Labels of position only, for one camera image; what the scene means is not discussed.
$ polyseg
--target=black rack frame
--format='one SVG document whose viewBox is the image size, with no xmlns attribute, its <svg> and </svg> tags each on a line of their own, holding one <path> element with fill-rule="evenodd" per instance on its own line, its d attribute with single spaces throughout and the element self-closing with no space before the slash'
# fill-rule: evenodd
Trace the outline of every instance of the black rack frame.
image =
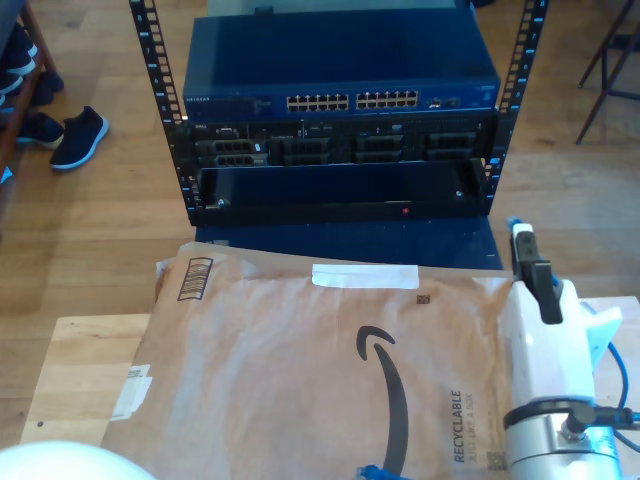
<svg viewBox="0 0 640 480">
<path fill-rule="evenodd" d="M 486 196 L 484 215 L 488 215 L 491 211 L 498 188 L 538 49 L 542 27 L 547 17 L 549 1 L 525 0 L 507 79 L 498 106 L 498 123 L 492 154 L 485 166 L 488 181 L 484 192 Z M 188 121 L 185 121 L 180 110 L 155 1 L 129 0 L 129 5 L 189 220 L 194 226 L 203 226 L 199 225 L 201 215 L 198 213 L 204 211 L 204 205 L 200 198 L 196 171 L 189 158 L 191 140 Z"/>
</svg>

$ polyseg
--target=barcode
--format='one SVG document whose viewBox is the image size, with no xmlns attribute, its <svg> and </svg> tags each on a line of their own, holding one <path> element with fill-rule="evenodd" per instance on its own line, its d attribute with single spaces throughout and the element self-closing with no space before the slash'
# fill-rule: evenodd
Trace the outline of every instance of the barcode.
<svg viewBox="0 0 640 480">
<path fill-rule="evenodd" d="M 189 268 L 187 268 L 187 274 L 184 276 L 178 301 L 202 300 L 211 265 L 213 265 L 213 259 L 211 258 L 199 257 L 189 260 Z"/>
<path fill-rule="evenodd" d="M 487 452 L 487 469 L 502 471 L 507 469 L 506 452 Z"/>
</svg>

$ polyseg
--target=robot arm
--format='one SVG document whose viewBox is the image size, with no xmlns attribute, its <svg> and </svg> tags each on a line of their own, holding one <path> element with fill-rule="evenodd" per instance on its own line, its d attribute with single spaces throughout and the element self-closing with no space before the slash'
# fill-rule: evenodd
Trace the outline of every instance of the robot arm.
<svg viewBox="0 0 640 480">
<path fill-rule="evenodd" d="M 514 480 L 621 480 L 613 428 L 633 428 L 630 409 L 595 403 L 593 368 L 621 322 L 593 317 L 576 289 L 540 259 L 533 228 L 514 226 L 514 283 L 504 315 L 513 356 L 513 410 L 504 418 Z"/>
</svg>

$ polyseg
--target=amazon logo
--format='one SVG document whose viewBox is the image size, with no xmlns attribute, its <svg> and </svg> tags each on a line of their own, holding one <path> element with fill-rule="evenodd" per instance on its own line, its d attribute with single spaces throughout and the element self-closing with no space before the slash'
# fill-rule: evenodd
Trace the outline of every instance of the amazon logo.
<svg viewBox="0 0 640 480">
<path fill-rule="evenodd" d="M 356 349 L 362 360 L 367 360 L 367 338 L 378 337 L 391 344 L 396 341 L 391 335 L 378 327 L 364 326 L 358 330 L 356 337 Z M 404 393 L 402 380 L 398 369 L 393 364 L 393 360 L 387 351 L 376 343 L 373 345 L 382 372 L 387 383 L 387 393 L 389 395 L 389 437 L 387 440 L 387 453 L 382 464 L 383 472 L 374 465 L 363 468 L 360 472 L 361 478 L 400 478 L 404 462 L 407 457 L 407 445 L 409 444 L 409 411 L 407 409 L 407 397 Z"/>
</svg>

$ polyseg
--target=network switch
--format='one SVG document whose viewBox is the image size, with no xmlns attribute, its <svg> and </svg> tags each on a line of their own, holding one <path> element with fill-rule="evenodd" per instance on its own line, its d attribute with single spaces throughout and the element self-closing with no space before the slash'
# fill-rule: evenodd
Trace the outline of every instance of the network switch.
<svg viewBox="0 0 640 480">
<path fill-rule="evenodd" d="M 499 86 L 467 9 L 242 15 L 196 19 L 184 100 L 203 125 L 491 111 Z"/>
</svg>

